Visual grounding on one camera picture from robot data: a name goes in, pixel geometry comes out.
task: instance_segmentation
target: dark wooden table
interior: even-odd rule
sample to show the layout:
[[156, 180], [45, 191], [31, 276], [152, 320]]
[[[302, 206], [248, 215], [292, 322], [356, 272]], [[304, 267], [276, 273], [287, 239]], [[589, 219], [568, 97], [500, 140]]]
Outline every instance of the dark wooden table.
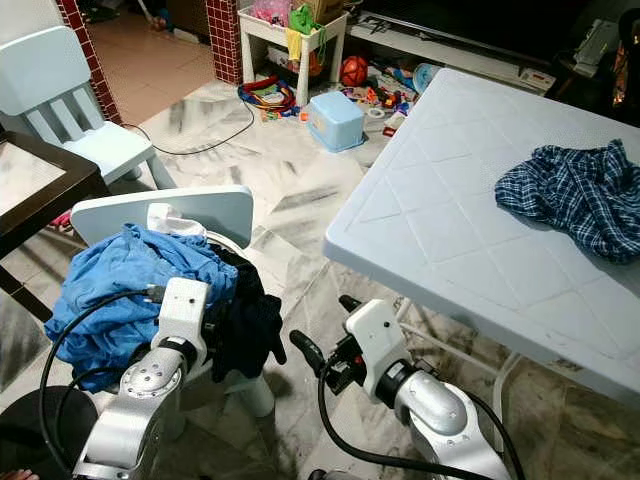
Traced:
[[[5, 142], [29, 152], [64, 173], [0, 215], [0, 258], [22, 245], [77, 202], [89, 196], [110, 195], [95, 163], [37, 138], [15, 132], [0, 133], [0, 146]], [[6, 173], [0, 168], [0, 175], [7, 174], [15, 175], [16, 183], [24, 181], [19, 172]], [[41, 321], [46, 322], [51, 318], [51, 310], [2, 266], [0, 288]]]

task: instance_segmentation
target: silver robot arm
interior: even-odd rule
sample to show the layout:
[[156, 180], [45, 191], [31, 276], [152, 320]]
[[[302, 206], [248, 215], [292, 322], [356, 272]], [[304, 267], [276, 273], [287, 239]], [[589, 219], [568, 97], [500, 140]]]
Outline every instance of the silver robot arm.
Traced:
[[[494, 480], [511, 478], [480, 432], [469, 397], [412, 365], [389, 304], [372, 300], [361, 305], [347, 320], [345, 330], [347, 337], [332, 354], [340, 360], [339, 368], [326, 377], [335, 394], [352, 381], [359, 383], [371, 402], [384, 402], [394, 410], [398, 420], [411, 429], [418, 451], [430, 462]], [[318, 375], [324, 360], [317, 346], [301, 332], [292, 332], [291, 340]]]
[[94, 425], [73, 478], [146, 479], [160, 439], [182, 432], [180, 390], [211, 367], [200, 333], [208, 290], [195, 280], [169, 280], [152, 348], [122, 375], [120, 391]]

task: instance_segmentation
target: black cable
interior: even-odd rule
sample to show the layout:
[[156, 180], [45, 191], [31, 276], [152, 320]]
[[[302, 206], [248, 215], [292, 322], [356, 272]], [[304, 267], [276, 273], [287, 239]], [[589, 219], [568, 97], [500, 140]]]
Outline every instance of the black cable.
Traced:
[[80, 322], [82, 322], [85, 318], [87, 318], [93, 312], [95, 312], [96, 310], [104, 307], [108, 303], [111, 303], [119, 298], [131, 297], [133, 295], [146, 295], [146, 293], [147, 293], [146, 290], [131, 290], [128, 292], [116, 293], [115, 295], [112, 295], [110, 297], [107, 297], [99, 301], [95, 305], [85, 310], [80, 316], [78, 316], [71, 323], [69, 323], [69, 325], [67, 325], [64, 328], [60, 336], [56, 339], [56, 341], [53, 343], [53, 346], [51, 347], [51, 351], [49, 352], [47, 361], [44, 364], [44, 369], [42, 370], [42, 376], [40, 377], [40, 392], [38, 395], [38, 416], [40, 417], [40, 430], [42, 431], [42, 437], [44, 438], [47, 448], [51, 452], [51, 455], [53, 456], [53, 459], [56, 461], [58, 466], [60, 466], [60, 468], [69, 476], [71, 476], [71, 473], [72, 473], [71, 467], [67, 464], [58, 446], [51, 439], [51, 432], [49, 431], [49, 426], [47, 425], [46, 414], [45, 414], [45, 398], [46, 398], [47, 380], [49, 379], [49, 372], [51, 371], [51, 365], [53, 364], [53, 359], [55, 358], [56, 352], [60, 348], [60, 345], [62, 345], [63, 340], [67, 337], [67, 335], [69, 335], [71, 330], [73, 330], [76, 326], [78, 326]]
[[513, 468], [516, 471], [516, 478], [518, 480], [526, 480], [524, 476], [524, 469], [522, 468], [522, 463], [520, 463], [520, 458], [518, 457], [518, 452], [516, 451], [516, 447], [513, 444], [511, 437], [509, 436], [509, 432], [507, 432], [507, 429], [502, 424], [502, 422], [500, 421], [496, 413], [491, 409], [489, 405], [487, 405], [487, 403], [485, 403], [484, 400], [482, 400], [475, 393], [468, 392], [468, 391], [465, 391], [464, 393], [466, 393], [467, 396], [473, 401], [473, 403], [478, 405], [489, 416], [493, 424], [498, 429], [498, 432], [500, 432], [500, 436], [502, 437], [504, 446], [507, 449], [507, 452], [509, 453], [509, 457], [511, 458], [511, 463], [513, 464]]
[[248, 130], [251, 127], [251, 125], [253, 125], [253, 123], [256, 120], [256, 116], [253, 113], [253, 110], [251, 110], [251, 108], [249, 108], [249, 106], [247, 105], [247, 102], [242, 101], [242, 104], [244, 105], [244, 107], [251, 114], [251, 120], [249, 120], [249, 123], [247, 123], [244, 127], [242, 127], [240, 130], [238, 130], [236, 133], [234, 133], [230, 137], [227, 137], [224, 140], [220, 140], [218, 143], [214, 143], [213, 145], [207, 145], [206, 147], [204, 147], [202, 149], [199, 149], [199, 150], [184, 151], [184, 152], [170, 152], [169, 150], [164, 150], [163, 148], [160, 148], [157, 145], [153, 144], [153, 142], [151, 141], [151, 137], [149, 137], [149, 134], [147, 132], [145, 132], [142, 128], [140, 128], [139, 126], [132, 125], [130, 123], [123, 123], [122, 126], [123, 127], [133, 127], [135, 129], [139, 130], [147, 138], [147, 140], [149, 140], [153, 144], [153, 148], [155, 148], [156, 150], [161, 151], [162, 153], [166, 153], [168, 155], [195, 155], [196, 153], [202, 153], [202, 152], [206, 152], [208, 150], [213, 150], [214, 148], [219, 147], [223, 143], [227, 143], [229, 140], [237, 137], [242, 132]]
[[67, 399], [69, 398], [69, 395], [71, 394], [71, 392], [73, 391], [73, 388], [80, 384], [80, 382], [84, 381], [86, 378], [95, 375], [96, 373], [123, 373], [126, 369], [124, 368], [118, 368], [118, 367], [98, 367], [98, 368], [92, 368], [91, 370], [87, 370], [86, 372], [82, 372], [80, 375], [78, 375], [76, 378], [74, 378], [73, 380], [71, 380], [71, 383], [69, 383], [69, 385], [67, 385], [67, 389], [64, 392], [64, 395], [62, 395], [62, 398], [60, 399], [60, 401], [58, 402], [58, 407], [56, 408], [56, 414], [53, 417], [54, 418], [54, 422], [55, 422], [55, 428], [53, 430], [53, 438], [56, 442], [56, 445], [60, 448], [60, 451], [62, 453], [65, 453], [64, 451], [64, 446], [62, 445], [62, 441], [61, 441], [61, 435], [60, 435], [60, 430], [61, 430], [61, 426], [62, 426], [62, 412], [64, 410], [64, 406], [67, 402]]
[[360, 450], [359, 448], [356, 448], [343, 440], [331, 425], [331, 420], [329, 420], [329, 414], [327, 413], [327, 405], [324, 399], [324, 388], [327, 381], [327, 374], [329, 373], [331, 367], [333, 367], [336, 363], [338, 363], [338, 359], [336, 357], [331, 357], [329, 358], [329, 360], [327, 360], [326, 365], [322, 369], [320, 379], [318, 380], [318, 406], [320, 408], [320, 418], [322, 419], [322, 424], [327, 430], [327, 433], [329, 434], [331, 440], [333, 440], [333, 442], [338, 447], [340, 447], [352, 457], [369, 463], [377, 463], [379, 465], [385, 465], [388, 467], [405, 468], [408, 470], [419, 470], [421, 472], [433, 473], [435, 475], [445, 475], [454, 478], [461, 478], [462, 480], [491, 480], [489, 477], [485, 477], [484, 475], [468, 472], [466, 470], [461, 470], [455, 467], [448, 467], [439, 463], [411, 460], [409, 458], [391, 457], [389, 455], [380, 455], [378, 453], [367, 452], [365, 450]]

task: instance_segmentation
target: red toy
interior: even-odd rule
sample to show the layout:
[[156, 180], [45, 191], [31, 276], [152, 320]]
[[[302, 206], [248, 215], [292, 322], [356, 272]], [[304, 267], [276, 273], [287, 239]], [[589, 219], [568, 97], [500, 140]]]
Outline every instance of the red toy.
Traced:
[[362, 57], [347, 57], [342, 62], [340, 69], [340, 80], [347, 87], [357, 87], [362, 85], [367, 79], [367, 68], [369, 64]]

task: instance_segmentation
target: plaid shirt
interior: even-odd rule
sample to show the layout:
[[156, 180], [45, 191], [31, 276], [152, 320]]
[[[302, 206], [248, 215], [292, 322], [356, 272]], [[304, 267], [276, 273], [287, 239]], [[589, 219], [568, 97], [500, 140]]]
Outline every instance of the plaid shirt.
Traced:
[[614, 263], [640, 255], [640, 167], [620, 140], [603, 148], [536, 148], [496, 183], [498, 205], [566, 231]]

